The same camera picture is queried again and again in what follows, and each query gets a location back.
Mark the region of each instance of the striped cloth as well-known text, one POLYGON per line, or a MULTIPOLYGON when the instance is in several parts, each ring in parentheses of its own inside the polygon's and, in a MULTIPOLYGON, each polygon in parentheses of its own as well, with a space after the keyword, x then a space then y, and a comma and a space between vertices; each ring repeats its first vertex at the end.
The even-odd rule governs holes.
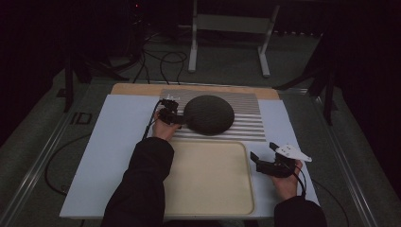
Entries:
POLYGON ((179 103, 178 114, 183 114, 186 103, 194 97, 204 95, 218 96, 230 103, 235 113, 233 126, 222 134, 210 136, 198 134, 184 125, 176 131, 175 138, 266 142, 262 116, 255 94, 164 89, 160 98, 177 101, 179 103))

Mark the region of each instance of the beige tray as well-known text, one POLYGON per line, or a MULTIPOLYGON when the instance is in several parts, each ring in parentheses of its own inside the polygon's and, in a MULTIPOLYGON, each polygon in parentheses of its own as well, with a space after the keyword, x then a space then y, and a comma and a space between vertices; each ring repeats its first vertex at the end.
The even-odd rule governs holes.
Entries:
POLYGON ((172 141, 165 180, 166 216, 238 216, 253 209, 253 189, 244 145, 231 141, 172 141))

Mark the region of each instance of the gray floor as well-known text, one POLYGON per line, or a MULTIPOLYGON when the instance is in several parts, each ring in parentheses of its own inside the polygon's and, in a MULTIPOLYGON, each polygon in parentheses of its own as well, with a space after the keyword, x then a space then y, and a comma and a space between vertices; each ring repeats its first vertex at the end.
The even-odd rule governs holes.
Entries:
MULTIPOLYGON (((280 85, 300 76, 319 40, 304 36, 272 36, 268 48, 271 78, 261 76, 256 47, 259 37, 239 36, 213 37, 206 33, 200 39, 197 72, 186 71, 188 60, 180 75, 181 83, 202 83, 271 87, 280 85)), ((155 37, 146 50, 182 51, 189 55, 190 42, 187 36, 178 41, 155 37)), ((165 53, 154 53, 162 57, 165 53)), ((168 61, 177 61, 174 55, 168 61)), ((159 71, 160 61, 147 56, 148 76, 154 81, 163 81, 159 71)), ((124 77, 133 78, 140 65, 121 72, 124 77)), ((164 64, 163 69, 170 82, 176 81, 181 65, 164 64)), ((138 82, 146 83, 145 73, 138 82)), ((35 170, 31 167, 44 150, 60 151, 49 166, 48 177, 56 187, 69 185, 77 170, 79 160, 89 140, 88 134, 95 126, 104 98, 110 93, 116 81, 96 78, 90 85, 76 83, 76 102, 72 113, 94 115, 89 125, 67 124, 71 114, 63 113, 63 98, 56 93, 63 87, 62 72, 55 77, 54 86, 30 115, 21 123, 0 150, 0 212, 4 215, 1 226, 79 226, 80 220, 59 218, 64 196, 56 194, 44 182, 43 173, 32 180, 35 170), (54 134, 61 129, 61 134, 54 134), (49 138, 55 143, 48 144, 49 138), (13 198, 20 185, 33 183, 31 190, 24 191, 25 200, 13 198)), ((327 127, 322 120, 319 100, 304 94, 310 81, 296 86, 297 89, 281 92, 288 109, 290 121, 302 150, 313 157, 308 164, 315 189, 326 214, 329 226, 399 226, 401 205, 383 172, 381 171, 363 133, 344 103, 341 91, 335 90, 332 112, 333 127, 327 127)), ((84 226, 98 226, 99 220, 86 220, 84 226)), ((260 226, 273 226, 271 219, 259 220, 260 226)))

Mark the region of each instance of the person's left hand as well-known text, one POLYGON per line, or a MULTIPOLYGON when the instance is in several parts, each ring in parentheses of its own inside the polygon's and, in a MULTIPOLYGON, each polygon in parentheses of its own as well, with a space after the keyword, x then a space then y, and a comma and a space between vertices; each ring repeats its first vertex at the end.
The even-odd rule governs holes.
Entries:
POLYGON ((174 132, 181 126, 179 124, 167 125, 159 119, 159 112, 156 112, 153 118, 155 119, 153 137, 158 137, 166 141, 169 141, 173 137, 174 132))

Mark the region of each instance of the white tag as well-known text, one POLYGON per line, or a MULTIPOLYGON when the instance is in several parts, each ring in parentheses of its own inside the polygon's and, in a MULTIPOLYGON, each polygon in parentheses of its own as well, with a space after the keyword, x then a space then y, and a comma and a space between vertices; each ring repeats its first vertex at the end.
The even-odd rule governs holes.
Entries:
POLYGON ((306 162, 312 162, 312 158, 304 155, 300 150, 292 145, 284 145, 276 150, 277 153, 290 159, 298 159, 306 162))

